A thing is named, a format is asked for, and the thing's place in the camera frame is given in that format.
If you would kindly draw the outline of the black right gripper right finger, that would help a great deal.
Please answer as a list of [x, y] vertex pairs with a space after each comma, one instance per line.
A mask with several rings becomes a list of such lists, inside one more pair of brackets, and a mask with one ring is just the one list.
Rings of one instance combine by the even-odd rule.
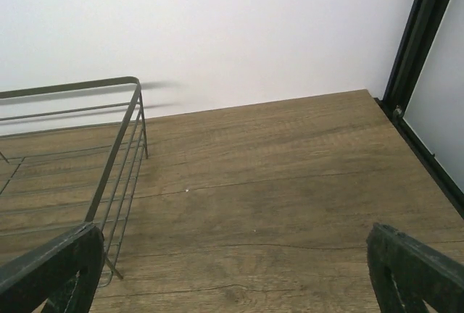
[[390, 225], [367, 238], [371, 285], [381, 312], [463, 311], [463, 265]]

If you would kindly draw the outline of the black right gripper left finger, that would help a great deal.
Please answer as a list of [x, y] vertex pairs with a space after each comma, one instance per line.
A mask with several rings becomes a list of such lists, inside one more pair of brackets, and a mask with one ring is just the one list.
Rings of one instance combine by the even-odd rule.
[[104, 266], [104, 237], [91, 222], [1, 266], [1, 311], [88, 312]]

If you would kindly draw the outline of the black aluminium frame post right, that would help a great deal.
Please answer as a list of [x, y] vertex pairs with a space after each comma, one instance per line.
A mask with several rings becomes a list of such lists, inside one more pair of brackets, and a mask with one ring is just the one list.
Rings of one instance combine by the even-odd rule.
[[449, 2], [450, 0], [413, 1], [384, 95], [375, 101], [457, 213], [463, 216], [463, 191], [404, 119]]

